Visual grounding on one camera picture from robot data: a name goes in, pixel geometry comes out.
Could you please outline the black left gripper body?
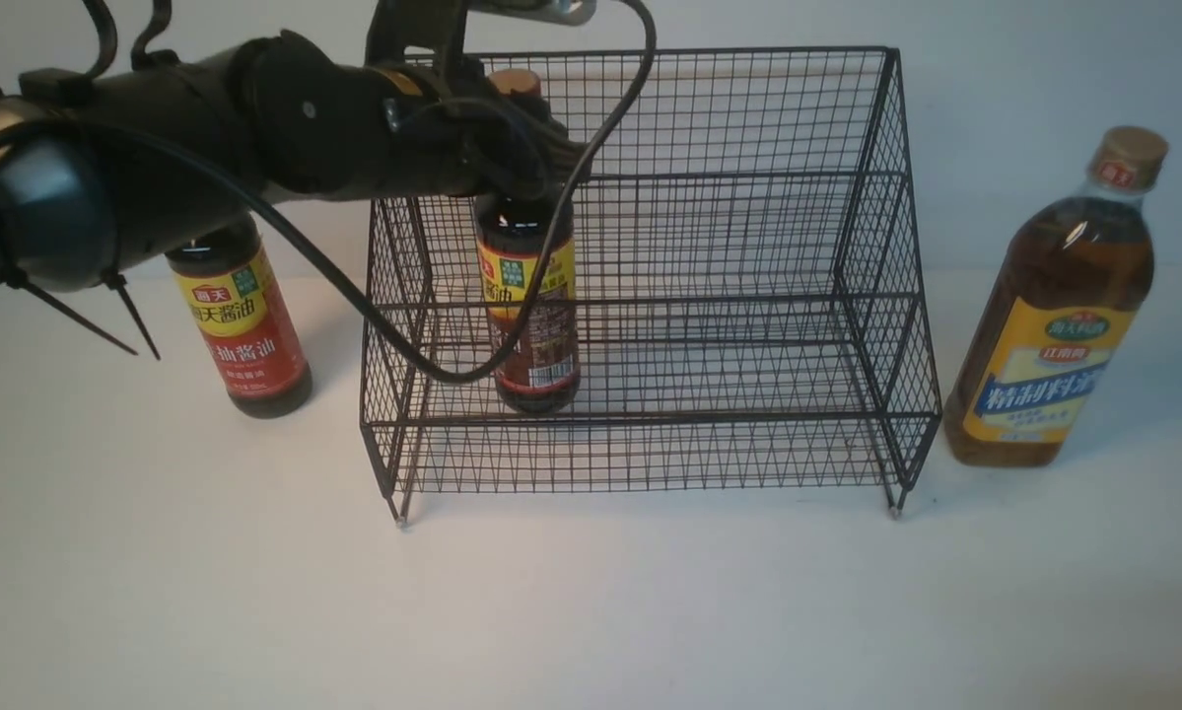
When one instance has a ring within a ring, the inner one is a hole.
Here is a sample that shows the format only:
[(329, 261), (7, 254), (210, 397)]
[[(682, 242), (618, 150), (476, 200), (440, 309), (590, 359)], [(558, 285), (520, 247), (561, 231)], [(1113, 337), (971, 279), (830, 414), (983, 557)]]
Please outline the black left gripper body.
[(590, 1), (379, 1), (366, 31), (366, 69), (392, 69), (418, 87), (414, 100), (387, 100), (392, 138), (431, 148), (483, 181), (483, 190), (541, 196), (578, 180), (587, 144), (573, 141), (545, 100), (496, 87), (465, 53), (470, 13), (578, 27)]

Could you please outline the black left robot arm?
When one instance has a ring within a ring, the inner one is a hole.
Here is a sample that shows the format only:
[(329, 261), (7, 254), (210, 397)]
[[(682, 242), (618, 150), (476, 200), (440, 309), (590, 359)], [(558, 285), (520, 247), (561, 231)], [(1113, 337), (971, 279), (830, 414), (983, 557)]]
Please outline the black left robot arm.
[(593, 1), (379, 1), (361, 66), (284, 31), (204, 59), (148, 52), (171, 4), (105, 73), (35, 69), (0, 93), (0, 282), (76, 292), (267, 206), (478, 196), (571, 178), (585, 145), (502, 98), (465, 54), (470, 12), (584, 26)]

